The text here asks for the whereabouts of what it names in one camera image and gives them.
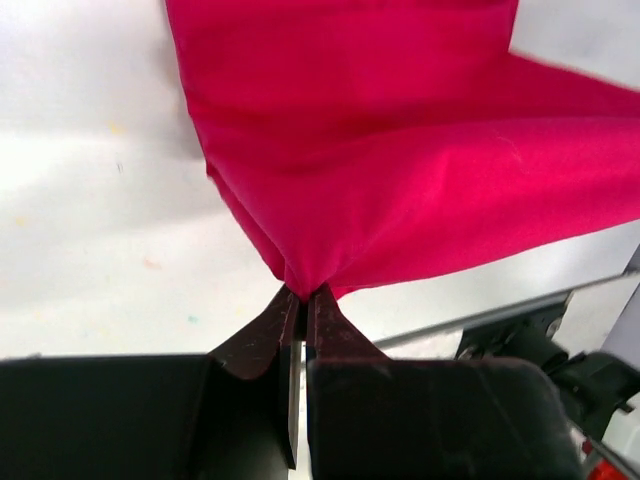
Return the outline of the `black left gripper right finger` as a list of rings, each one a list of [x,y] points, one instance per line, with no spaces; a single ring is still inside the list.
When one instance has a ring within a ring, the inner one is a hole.
[[[394,360],[309,299],[307,436],[316,479],[580,479],[553,384],[515,358]]]

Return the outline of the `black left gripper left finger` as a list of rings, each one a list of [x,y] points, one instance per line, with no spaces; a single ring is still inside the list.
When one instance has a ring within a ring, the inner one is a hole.
[[[208,353],[1,364],[5,479],[285,479],[297,465],[298,298]]]

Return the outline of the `red t shirt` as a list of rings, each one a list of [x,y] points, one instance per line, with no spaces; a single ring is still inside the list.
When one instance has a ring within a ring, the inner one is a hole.
[[[307,298],[634,221],[639,95],[512,54],[514,1],[170,1],[208,176]]]

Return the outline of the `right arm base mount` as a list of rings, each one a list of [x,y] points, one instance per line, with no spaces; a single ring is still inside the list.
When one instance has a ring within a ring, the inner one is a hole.
[[[639,370],[603,351],[572,355],[554,340],[567,306],[555,302],[506,313],[463,330],[458,360],[518,358],[556,386],[564,410],[584,436],[639,459]]]

